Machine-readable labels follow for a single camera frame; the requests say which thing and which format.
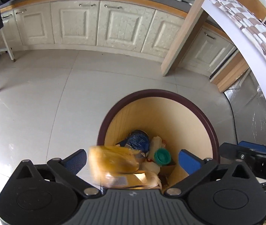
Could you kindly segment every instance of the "cabinet door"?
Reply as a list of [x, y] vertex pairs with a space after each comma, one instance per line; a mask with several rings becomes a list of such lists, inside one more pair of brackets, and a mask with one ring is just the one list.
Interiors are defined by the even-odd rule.
[[234, 48], [233, 44], [222, 37], [201, 29], [179, 66], [210, 76]]
[[[18, 26], [16, 24], [16, 18], [14, 15], [13, 11], [3, 13], [1, 14], [2, 20], [3, 20], [3, 25], [4, 27], [2, 28], [5, 39], [8, 43], [8, 45], [14, 50], [15, 48], [17, 49], [19, 46], [22, 46], [22, 41], [21, 37], [19, 34]], [[5, 43], [2, 38], [2, 34], [0, 32], [0, 48], [4, 48]]]
[[51, 2], [56, 44], [96, 45], [99, 1]]
[[101, 1], [97, 45], [140, 52], [154, 9]]
[[54, 44], [50, 3], [14, 10], [23, 45]]
[[183, 23], [182, 18], [156, 10], [142, 52], [165, 57]]

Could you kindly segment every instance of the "blue gripper pad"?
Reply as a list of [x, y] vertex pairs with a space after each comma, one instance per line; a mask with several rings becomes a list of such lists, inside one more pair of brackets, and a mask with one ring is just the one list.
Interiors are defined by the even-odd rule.
[[266, 152], [266, 147], [263, 145], [258, 145], [258, 144], [254, 144], [254, 143], [247, 142], [247, 141], [240, 141], [238, 145], [249, 148], [249, 149], [253, 149], [259, 152]]
[[72, 174], [76, 175], [86, 165], [86, 162], [87, 162], [86, 151], [80, 149], [76, 151], [74, 154], [62, 160], [61, 164]]
[[187, 150], [181, 150], [179, 152], [179, 164], [181, 168], [191, 175], [201, 168], [204, 161]]

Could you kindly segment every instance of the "checkered tablecloth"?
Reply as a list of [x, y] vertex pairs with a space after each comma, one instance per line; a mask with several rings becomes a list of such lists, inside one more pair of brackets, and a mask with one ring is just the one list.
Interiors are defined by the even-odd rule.
[[266, 60], [266, 27], [236, 0], [210, 0], [220, 8], [255, 45]]

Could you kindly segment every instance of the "stool leg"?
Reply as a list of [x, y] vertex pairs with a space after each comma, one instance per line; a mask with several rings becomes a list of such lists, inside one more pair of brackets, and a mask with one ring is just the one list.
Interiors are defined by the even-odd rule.
[[11, 60], [15, 62], [16, 60], [14, 59], [14, 54], [13, 54], [12, 50], [10, 49], [10, 47], [8, 46], [7, 41], [5, 39], [3, 28], [1, 29], [1, 34], [2, 34], [2, 37], [3, 37], [3, 40], [4, 40], [4, 43], [5, 43], [5, 46], [7, 48], [9, 56], [10, 56]]

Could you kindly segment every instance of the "trash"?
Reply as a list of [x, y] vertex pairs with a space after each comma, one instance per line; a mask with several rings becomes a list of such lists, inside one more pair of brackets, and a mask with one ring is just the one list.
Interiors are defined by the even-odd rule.
[[175, 168], [175, 162], [173, 160], [171, 160], [171, 162], [168, 163], [167, 165], [160, 167], [159, 174], [165, 175], [168, 177], [168, 176], [170, 176], [170, 174], [172, 173], [174, 168]]
[[93, 146], [89, 151], [89, 165], [94, 181], [106, 188], [150, 189], [162, 188], [157, 174], [139, 171], [135, 155], [140, 150], [119, 146]]
[[146, 158], [149, 151], [148, 135], [141, 130], [134, 130], [129, 136], [117, 144], [117, 146], [140, 150], [140, 158]]
[[161, 181], [161, 185], [162, 185], [162, 193], [168, 188], [168, 180], [167, 180], [167, 176], [166, 175], [162, 175], [159, 174], [158, 178]]
[[153, 137], [150, 142], [150, 147], [149, 147], [150, 150], [148, 152], [147, 157], [154, 160], [154, 154], [160, 148], [165, 148], [163, 140], [159, 136]]
[[140, 170], [150, 171], [155, 174], [160, 172], [160, 167], [155, 162], [143, 162], [140, 164]]
[[139, 169], [134, 155], [139, 152], [117, 146], [93, 146], [89, 151], [89, 162], [95, 173], [134, 173]]
[[159, 166], [165, 166], [171, 162], [171, 155], [167, 149], [160, 148], [154, 154], [154, 161]]

